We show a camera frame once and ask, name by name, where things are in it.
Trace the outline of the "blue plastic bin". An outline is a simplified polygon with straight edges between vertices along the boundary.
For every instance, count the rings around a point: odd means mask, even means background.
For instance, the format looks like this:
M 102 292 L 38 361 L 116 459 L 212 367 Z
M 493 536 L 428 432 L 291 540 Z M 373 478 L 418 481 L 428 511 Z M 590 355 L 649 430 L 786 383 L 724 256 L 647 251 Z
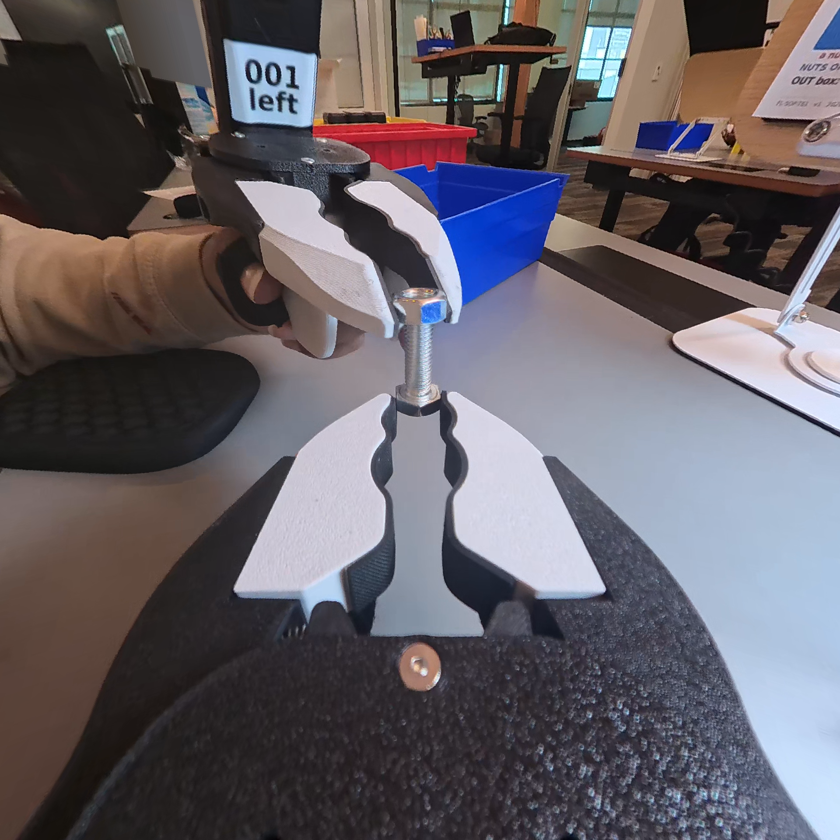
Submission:
M 673 149 L 678 153 L 697 152 L 708 142 L 713 126 L 713 122 L 641 122 L 635 148 L 646 151 L 667 152 Z
M 463 304 L 537 261 L 569 176 L 438 162 L 397 171 L 435 205 L 453 249 Z

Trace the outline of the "person's left hand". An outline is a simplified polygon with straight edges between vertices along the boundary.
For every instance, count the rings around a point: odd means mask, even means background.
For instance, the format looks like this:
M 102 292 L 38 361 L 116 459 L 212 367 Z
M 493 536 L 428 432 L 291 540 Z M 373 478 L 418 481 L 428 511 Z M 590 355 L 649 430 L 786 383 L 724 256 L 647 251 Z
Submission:
M 272 277 L 264 268 L 258 264 L 252 264 L 244 269 L 241 278 L 241 285 L 246 296 L 252 302 L 259 305 L 267 305 L 279 300 L 284 287 L 277 279 Z M 253 330 L 261 334 L 268 334 L 279 340 L 284 347 L 315 359 L 312 353 L 306 350 L 297 340 L 291 322 L 269 327 L 253 327 Z M 338 322 L 336 341 L 333 352 L 327 359 L 335 360 L 357 351 L 364 343 L 364 332 L 349 324 Z

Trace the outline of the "person's left forearm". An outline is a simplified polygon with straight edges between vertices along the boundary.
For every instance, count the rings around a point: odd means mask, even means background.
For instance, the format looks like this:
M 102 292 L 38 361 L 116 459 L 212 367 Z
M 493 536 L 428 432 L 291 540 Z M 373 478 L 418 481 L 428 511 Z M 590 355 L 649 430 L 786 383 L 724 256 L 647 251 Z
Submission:
M 217 274 L 238 238 L 208 227 L 98 239 L 1 216 L 1 393 L 57 361 L 266 334 L 235 314 Z

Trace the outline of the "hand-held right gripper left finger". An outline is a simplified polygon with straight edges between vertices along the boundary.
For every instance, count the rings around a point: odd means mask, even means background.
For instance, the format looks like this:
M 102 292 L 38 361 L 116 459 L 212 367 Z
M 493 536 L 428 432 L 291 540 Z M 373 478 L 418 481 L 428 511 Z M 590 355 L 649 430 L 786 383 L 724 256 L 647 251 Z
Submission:
M 234 585 L 244 598 L 337 602 L 371 623 L 395 568 L 396 405 L 387 394 L 325 427 L 298 452 Z

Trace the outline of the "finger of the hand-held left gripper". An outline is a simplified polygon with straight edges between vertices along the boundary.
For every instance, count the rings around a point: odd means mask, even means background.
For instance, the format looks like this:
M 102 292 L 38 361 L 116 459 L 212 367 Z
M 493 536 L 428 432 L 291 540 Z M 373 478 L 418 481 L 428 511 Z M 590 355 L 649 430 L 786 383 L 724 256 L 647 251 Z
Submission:
M 446 322 L 462 308 L 459 269 L 436 209 L 407 179 L 364 179 L 344 187 L 344 231 L 373 258 L 391 294 L 408 287 L 435 288 L 448 304 Z
M 237 181 L 263 222 L 261 261 L 268 272 L 331 317 L 381 338 L 395 320 L 373 259 L 322 215 L 315 193 L 293 185 Z

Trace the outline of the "black backpack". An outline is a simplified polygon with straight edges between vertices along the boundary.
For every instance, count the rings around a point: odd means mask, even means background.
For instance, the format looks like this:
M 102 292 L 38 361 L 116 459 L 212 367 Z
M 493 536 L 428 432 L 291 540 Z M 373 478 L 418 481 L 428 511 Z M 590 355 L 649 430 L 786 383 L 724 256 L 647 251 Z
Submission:
M 489 37 L 488 46 L 554 46 L 556 34 L 549 29 L 510 22 L 500 24 L 495 35 Z

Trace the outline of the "red plastic bin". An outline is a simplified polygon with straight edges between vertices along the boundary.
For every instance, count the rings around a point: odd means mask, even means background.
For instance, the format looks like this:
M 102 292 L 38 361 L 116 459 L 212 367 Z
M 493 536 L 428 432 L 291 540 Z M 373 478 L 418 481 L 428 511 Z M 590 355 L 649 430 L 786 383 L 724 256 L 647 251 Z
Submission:
M 465 163 L 468 140 L 477 131 L 444 123 L 387 122 L 323 124 L 313 134 L 350 144 L 389 170 L 424 165 L 431 171 L 438 162 Z

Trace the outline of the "black wrist rest pad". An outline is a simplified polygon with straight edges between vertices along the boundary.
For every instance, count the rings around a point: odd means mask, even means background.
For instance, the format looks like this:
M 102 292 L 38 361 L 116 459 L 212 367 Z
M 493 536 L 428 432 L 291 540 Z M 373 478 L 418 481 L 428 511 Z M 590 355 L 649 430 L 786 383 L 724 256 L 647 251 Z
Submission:
M 246 358 L 166 350 L 67 360 L 1 399 L 1 467 L 143 474 L 193 462 L 225 440 L 259 391 Z

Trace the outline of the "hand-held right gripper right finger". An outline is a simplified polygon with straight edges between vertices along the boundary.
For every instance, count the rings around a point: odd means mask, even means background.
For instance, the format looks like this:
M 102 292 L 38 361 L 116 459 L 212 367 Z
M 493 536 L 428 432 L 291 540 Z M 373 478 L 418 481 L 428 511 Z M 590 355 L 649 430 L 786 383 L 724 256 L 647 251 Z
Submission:
M 451 491 L 444 580 L 477 613 L 521 600 L 585 599 L 606 586 L 542 454 L 517 430 L 456 392 L 442 396 Z

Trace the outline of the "printed instruction sheet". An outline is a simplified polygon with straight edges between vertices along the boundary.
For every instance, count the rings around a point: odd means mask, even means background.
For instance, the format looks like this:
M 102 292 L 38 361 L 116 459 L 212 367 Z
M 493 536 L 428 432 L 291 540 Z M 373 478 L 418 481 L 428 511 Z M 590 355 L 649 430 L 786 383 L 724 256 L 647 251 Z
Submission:
M 839 2 L 792 2 L 764 57 L 769 84 L 754 117 L 813 121 L 838 113 Z

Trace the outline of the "wooden office desk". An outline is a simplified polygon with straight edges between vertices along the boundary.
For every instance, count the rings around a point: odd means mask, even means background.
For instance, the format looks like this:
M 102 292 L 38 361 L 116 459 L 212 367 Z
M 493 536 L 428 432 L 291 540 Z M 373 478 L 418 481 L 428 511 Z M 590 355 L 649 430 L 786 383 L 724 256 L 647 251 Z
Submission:
M 584 181 L 607 191 L 599 228 L 610 233 L 627 194 L 702 207 L 711 214 L 743 210 L 746 217 L 764 216 L 774 198 L 798 200 L 811 231 L 784 268 L 788 280 L 797 280 L 803 272 L 838 211 L 839 175 L 826 169 L 810 168 L 806 175 L 792 175 L 782 172 L 781 164 L 727 163 L 718 159 L 703 162 L 693 156 L 664 156 L 653 150 L 615 150 L 604 146 L 572 148 L 566 157 L 585 161 Z M 633 176 L 632 170 L 680 175 L 724 185 L 725 189 L 721 195 L 700 195 L 686 192 L 684 183 Z

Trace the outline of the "steel hex bolt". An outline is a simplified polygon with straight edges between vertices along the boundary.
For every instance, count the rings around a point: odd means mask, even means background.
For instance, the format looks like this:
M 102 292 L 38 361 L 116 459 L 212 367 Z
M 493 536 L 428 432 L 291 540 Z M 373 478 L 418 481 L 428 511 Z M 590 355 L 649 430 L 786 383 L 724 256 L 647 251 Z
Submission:
M 396 407 L 400 413 L 420 417 L 438 409 L 440 391 L 432 381 L 435 325 L 400 329 L 405 354 L 404 383 L 395 390 Z

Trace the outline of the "black mesh office chair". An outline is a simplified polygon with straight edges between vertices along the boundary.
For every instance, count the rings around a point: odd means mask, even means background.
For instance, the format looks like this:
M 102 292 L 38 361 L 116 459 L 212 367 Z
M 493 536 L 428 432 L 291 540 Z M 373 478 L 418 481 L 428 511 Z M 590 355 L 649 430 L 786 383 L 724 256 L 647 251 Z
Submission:
M 163 145 L 112 90 L 83 45 L 5 40 L 2 173 L 40 222 L 98 238 L 125 236 L 172 171 Z

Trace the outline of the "steel hex nut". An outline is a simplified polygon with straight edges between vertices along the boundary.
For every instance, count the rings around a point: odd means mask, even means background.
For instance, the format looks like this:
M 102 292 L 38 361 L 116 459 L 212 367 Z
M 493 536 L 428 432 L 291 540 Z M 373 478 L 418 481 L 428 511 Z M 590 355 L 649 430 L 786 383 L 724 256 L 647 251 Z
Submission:
M 435 325 L 444 322 L 448 315 L 448 301 L 445 294 L 436 288 L 408 288 L 395 294 L 392 299 L 397 326 Z

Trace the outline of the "wooden standing desk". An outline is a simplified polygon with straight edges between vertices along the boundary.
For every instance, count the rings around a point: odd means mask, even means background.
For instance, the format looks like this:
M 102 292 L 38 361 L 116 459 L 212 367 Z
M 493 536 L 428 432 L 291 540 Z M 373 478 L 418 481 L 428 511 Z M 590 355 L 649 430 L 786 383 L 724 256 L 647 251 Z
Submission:
M 426 56 L 414 56 L 411 61 L 422 68 L 423 78 L 448 80 L 446 124 L 455 124 L 456 78 L 478 75 L 492 66 L 510 67 L 501 116 L 501 146 L 507 151 L 511 144 L 514 121 L 522 117 L 516 113 L 521 66 L 533 65 L 540 60 L 562 56 L 565 53 L 565 46 L 556 45 L 471 45 L 437 53 L 430 52 Z

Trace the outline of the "white document stand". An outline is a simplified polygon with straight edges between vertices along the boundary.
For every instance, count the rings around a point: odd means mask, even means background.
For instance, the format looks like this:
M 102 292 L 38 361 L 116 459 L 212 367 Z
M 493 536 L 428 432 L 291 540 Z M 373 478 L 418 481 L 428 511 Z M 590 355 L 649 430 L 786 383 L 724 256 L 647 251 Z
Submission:
M 809 319 L 806 302 L 838 244 L 839 212 L 780 311 L 746 308 L 680 330 L 672 347 L 826 430 L 839 432 L 839 332 Z

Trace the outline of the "black computer monitor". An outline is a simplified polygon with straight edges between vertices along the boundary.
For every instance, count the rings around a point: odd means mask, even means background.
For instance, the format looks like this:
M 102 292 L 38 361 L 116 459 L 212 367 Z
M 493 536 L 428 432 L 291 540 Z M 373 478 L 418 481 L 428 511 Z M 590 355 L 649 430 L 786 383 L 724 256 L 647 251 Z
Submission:
M 769 2 L 684 1 L 691 56 L 763 46 Z

